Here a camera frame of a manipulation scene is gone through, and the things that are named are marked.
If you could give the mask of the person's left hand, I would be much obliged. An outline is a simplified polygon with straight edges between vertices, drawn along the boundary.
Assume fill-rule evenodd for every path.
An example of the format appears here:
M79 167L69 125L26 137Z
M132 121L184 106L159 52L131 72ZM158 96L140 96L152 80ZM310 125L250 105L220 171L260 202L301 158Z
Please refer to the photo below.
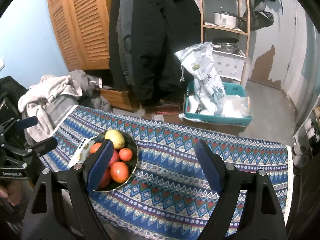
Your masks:
M12 181L8 186L1 185L1 198L6 199L12 206L20 204L22 199L22 184L18 180Z

